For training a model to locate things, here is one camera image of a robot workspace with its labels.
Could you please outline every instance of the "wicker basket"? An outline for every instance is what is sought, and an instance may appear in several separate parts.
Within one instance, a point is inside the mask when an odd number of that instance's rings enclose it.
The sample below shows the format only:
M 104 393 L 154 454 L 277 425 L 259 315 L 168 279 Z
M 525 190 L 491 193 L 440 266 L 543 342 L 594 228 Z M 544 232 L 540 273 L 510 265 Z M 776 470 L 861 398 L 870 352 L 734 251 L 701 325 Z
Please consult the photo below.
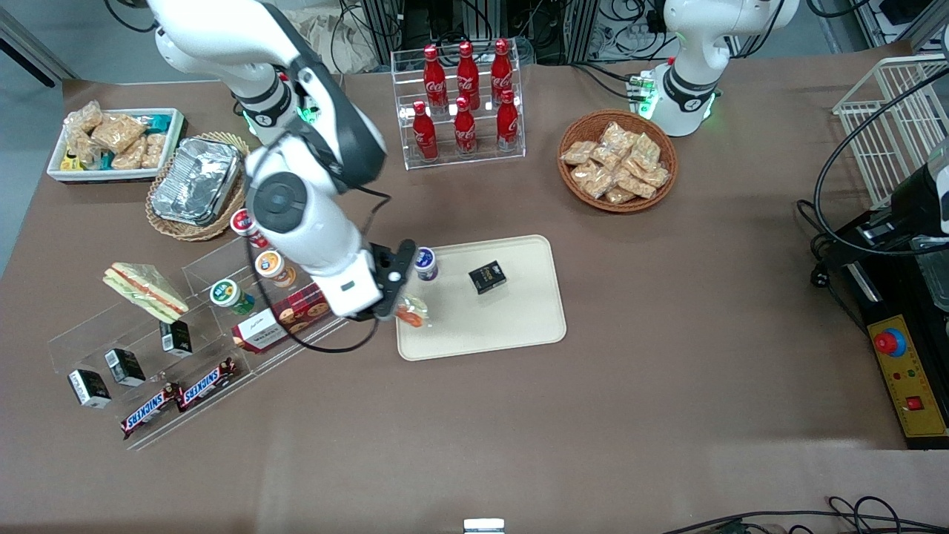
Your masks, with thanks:
M 250 148 L 247 146 L 247 143 L 245 143 L 243 139 L 233 134 L 224 132 L 211 132 L 201 134 L 197 137 L 200 139 L 232 144 L 241 151 L 245 158 L 251 152 Z M 234 179 L 234 185 L 231 189 L 231 193 L 229 193 L 228 199 L 226 200 L 226 207 L 221 212 L 221 216 L 208 226 L 194 226 L 193 224 L 186 224 L 184 222 L 161 219 L 159 216 L 155 215 L 154 211 L 152 211 L 152 197 L 155 195 L 155 189 L 158 187 L 161 181 L 164 180 L 166 176 L 168 176 L 168 171 L 172 168 L 172 163 L 174 162 L 175 157 L 172 156 L 165 166 L 161 167 L 161 170 L 158 172 L 158 176 L 155 178 L 155 181 L 152 182 L 152 186 L 148 189 L 148 198 L 145 199 L 145 216 L 148 218 L 148 222 L 165 236 L 171 236 L 172 238 L 182 241 L 206 241 L 210 238 L 215 238 L 223 234 L 224 231 L 228 229 L 228 226 L 231 225 L 231 215 L 233 215 L 234 212 L 240 208 L 244 207 L 244 170 L 241 169 L 237 175 L 237 178 Z
M 615 121 L 616 124 L 619 124 L 627 131 L 635 133 L 645 132 L 646 135 L 659 145 L 661 149 L 660 162 L 665 166 L 666 170 L 669 171 L 669 181 L 656 192 L 656 196 L 652 199 L 636 198 L 622 204 L 612 204 L 605 200 L 594 199 L 580 189 L 580 186 L 577 185 L 576 181 L 570 176 L 571 167 L 560 159 L 560 154 L 567 152 L 567 149 L 578 141 L 594 141 L 598 143 L 600 136 L 604 130 L 606 130 L 606 125 L 612 121 Z M 639 115 L 619 109 L 601 109 L 600 111 L 594 111 L 589 115 L 584 115 L 577 119 L 567 128 L 567 131 L 564 132 L 564 138 L 560 141 L 560 151 L 557 152 L 557 156 L 557 166 L 560 168 L 560 177 L 564 179 L 564 183 L 569 187 L 570 191 L 573 191 L 573 194 L 576 195 L 578 199 L 587 204 L 614 213 L 640 211 L 656 204 L 669 194 L 672 186 L 676 183 L 676 176 L 679 174 L 679 159 L 676 157 L 676 148 L 672 145 L 672 141 L 669 140 L 669 136 L 665 135 L 665 132 L 658 126 L 650 123 Z

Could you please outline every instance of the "wire basket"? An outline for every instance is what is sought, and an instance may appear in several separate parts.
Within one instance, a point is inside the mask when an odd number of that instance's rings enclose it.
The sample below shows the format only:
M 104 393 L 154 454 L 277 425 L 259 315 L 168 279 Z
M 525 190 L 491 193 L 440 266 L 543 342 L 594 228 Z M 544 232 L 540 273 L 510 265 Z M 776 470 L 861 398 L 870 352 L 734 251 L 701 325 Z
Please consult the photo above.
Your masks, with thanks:
M 942 54 L 886 58 L 833 107 L 849 134 L 883 105 L 945 67 Z M 889 203 L 893 190 L 926 163 L 949 133 L 949 119 L 932 85 L 910 95 L 854 138 L 850 149 L 860 168 L 871 209 Z

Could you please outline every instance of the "sandwich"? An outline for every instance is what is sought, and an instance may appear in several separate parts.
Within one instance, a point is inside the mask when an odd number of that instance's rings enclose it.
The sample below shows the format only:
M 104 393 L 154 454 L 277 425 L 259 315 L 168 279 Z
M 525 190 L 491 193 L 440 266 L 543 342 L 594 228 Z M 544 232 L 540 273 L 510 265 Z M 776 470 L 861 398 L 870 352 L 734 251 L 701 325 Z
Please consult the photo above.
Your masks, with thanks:
M 105 270 L 102 282 L 162 322 L 171 324 L 188 311 L 184 299 L 155 265 L 116 262 Z

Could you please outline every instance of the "small bottle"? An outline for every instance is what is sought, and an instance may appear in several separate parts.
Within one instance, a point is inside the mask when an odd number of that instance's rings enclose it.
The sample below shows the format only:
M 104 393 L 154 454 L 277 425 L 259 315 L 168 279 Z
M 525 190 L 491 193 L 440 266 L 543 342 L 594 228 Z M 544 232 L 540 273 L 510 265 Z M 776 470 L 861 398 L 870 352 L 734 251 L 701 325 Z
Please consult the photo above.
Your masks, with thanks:
M 517 147 L 517 108 L 514 107 L 514 91 L 501 93 L 501 106 L 497 109 L 497 149 L 513 152 Z
M 501 37 L 494 41 L 494 63 L 491 64 L 491 105 L 501 105 L 501 92 L 511 88 L 511 59 L 508 57 L 508 40 Z
M 458 46 L 461 61 L 458 62 L 458 95 L 468 97 L 468 106 L 474 111 L 481 107 L 481 95 L 478 93 L 477 65 L 472 59 L 475 47 L 470 41 L 462 41 Z
M 455 145 L 458 156 L 467 160 L 477 151 L 475 117 L 472 117 L 472 112 L 468 110 L 466 97 L 459 96 L 455 103 L 458 105 L 458 113 L 455 115 Z
M 425 83 L 428 105 L 432 109 L 432 115 L 448 115 L 448 87 L 445 86 L 445 69 L 438 62 L 438 48 L 428 45 L 424 54 L 425 70 L 422 72 L 422 81 Z
M 438 159 L 438 142 L 435 140 L 435 123 L 425 113 L 425 102 L 421 100 L 412 104 L 416 118 L 412 121 L 412 130 L 416 134 L 416 143 L 419 145 L 421 160 L 426 163 Z

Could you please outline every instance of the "small black package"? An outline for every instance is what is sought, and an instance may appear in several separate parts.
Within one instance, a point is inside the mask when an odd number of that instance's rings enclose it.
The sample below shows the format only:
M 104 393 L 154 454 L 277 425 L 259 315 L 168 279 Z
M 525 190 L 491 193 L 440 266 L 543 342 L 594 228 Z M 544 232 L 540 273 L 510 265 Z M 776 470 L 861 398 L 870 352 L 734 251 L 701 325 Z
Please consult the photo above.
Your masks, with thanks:
M 139 361 L 130 351 L 112 349 L 105 353 L 105 364 L 112 372 L 112 378 L 123 386 L 136 387 L 145 382 L 145 373 L 141 370 Z
M 478 267 L 468 273 L 468 276 L 472 278 L 474 288 L 477 289 L 479 295 L 508 281 L 504 276 L 504 271 L 501 271 L 501 266 L 497 264 L 497 261 L 492 261 L 484 267 Z
M 109 390 L 105 388 L 105 381 L 95 371 L 77 369 L 69 374 L 69 385 L 76 393 L 79 404 L 89 408 L 105 408 L 112 400 Z
M 184 321 L 175 321 L 172 324 L 159 321 L 158 331 L 161 334 L 163 351 L 179 358 L 192 354 L 191 336 L 188 335 L 188 325 Z

